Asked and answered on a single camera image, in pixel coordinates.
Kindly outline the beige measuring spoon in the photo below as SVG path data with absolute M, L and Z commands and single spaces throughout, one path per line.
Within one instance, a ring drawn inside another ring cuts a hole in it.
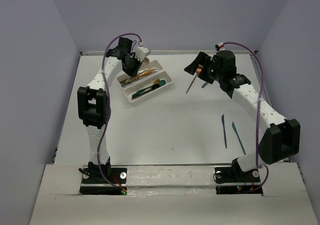
M 138 74 L 138 75 L 139 75 L 139 74 L 142 74 L 142 73 L 144 73 L 144 71 L 148 70 L 148 65 L 149 65 L 149 63 L 150 63 L 149 58 L 148 58 L 148 57 L 145 57 L 145 58 L 143 59 L 142 63 L 141 63 L 140 68 L 138 69 L 137 74 Z

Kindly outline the orange plastic knife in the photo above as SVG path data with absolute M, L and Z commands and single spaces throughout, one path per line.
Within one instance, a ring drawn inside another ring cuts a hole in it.
M 145 76 L 151 74 L 152 72 L 153 72 L 152 70 L 146 71 L 145 73 L 142 73 L 142 74 L 140 74 L 140 75 L 137 75 L 136 77 L 133 77 L 133 78 L 128 79 L 126 82 L 127 82 L 127 83 L 130 83 L 130 82 L 132 82 L 132 81 L 134 81 L 134 80 L 136 80 L 136 79 L 145 77 Z

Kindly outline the gold spoon teal handle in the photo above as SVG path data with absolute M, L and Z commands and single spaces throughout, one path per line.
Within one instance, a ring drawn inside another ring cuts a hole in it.
M 132 95 L 132 97 L 135 97 L 135 96 L 139 95 L 140 93 L 144 92 L 145 90 L 150 89 L 150 86 L 144 87 L 144 88 L 136 91 L 136 92 Z

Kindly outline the black measuring spoon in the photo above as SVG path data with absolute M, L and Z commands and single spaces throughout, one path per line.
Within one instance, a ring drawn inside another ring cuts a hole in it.
M 150 91 L 153 91 L 153 90 L 155 90 L 155 89 L 158 89 L 159 87 L 160 87 L 160 84 L 157 83 L 157 84 L 153 84 L 152 86 L 143 88 L 143 89 L 137 91 L 136 93 L 134 93 L 134 94 L 131 96 L 130 99 L 131 99 L 131 100 L 134 100 L 134 99 L 136 99 L 136 98 L 138 98 L 138 97 L 140 97 L 140 96 L 142 96 L 142 95 L 144 95 L 144 94 L 146 94 L 146 93 L 148 93 L 148 92 L 150 92 Z

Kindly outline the teal plastic spoon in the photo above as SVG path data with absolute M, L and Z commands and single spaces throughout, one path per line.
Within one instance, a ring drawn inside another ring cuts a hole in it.
M 153 85 L 151 85 L 150 88 L 157 86 L 157 85 L 159 85 L 161 87 L 161 86 L 164 86 L 165 84 L 166 84 L 166 81 L 164 79 L 162 79 L 162 80 L 157 79 L 153 82 Z

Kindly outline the steel knife teal handle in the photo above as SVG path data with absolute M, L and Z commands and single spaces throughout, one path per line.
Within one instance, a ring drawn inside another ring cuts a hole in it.
M 129 84 L 131 84 L 131 83 L 133 83 L 133 82 L 135 82 L 137 80 L 139 80 L 139 79 L 140 79 L 139 77 L 128 78 L 128 79 L 125 79 L 125 80 L 121 81 L 120 85 L 122 87 L 125 87 L 125 86 L 127 86 L 127 85 L 129 85 Z

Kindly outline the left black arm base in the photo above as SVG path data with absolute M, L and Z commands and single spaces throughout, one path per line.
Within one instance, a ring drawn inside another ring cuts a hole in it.
M 79 193 L 81 195 L 127 195 L 128 169 L 111 166 L 109 163 L 102 164 L 101 169 L 107 181 L 101 175 L 98 165 L 92 162 L 78 169 L 81 173 Z

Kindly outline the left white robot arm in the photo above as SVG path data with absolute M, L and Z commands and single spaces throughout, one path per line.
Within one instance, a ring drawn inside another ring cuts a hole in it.
M 111 117 L 110 86 L 120 72 L 135 77 L 150 51 L 140 38 L 137 45 L 129 39 L 129 33 L 113 39 L 108 44 L 101 67 L 91 82 L 77 90 L 77 111 L 89 139 L 90 157 L 88 175 L 104 183 L 111 176 L 110 155 L 106 146 L 106 130 Z

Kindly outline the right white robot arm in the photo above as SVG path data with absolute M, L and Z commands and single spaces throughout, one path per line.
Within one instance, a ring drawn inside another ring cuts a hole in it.
M 259 96 L 251 81 L 237 72 L 232 51 L 220 50 L 213 56 L 200 52 L 184 71 L 209 84 L 217 81 L 221 90 L 256 122 L 257 130 L 263 132 L 255 152 L 232 161 L 230 175 L 235 181 L 242 181 L 251 170 L 272 165 L 299 152 L 300 123 L 287 119 Z

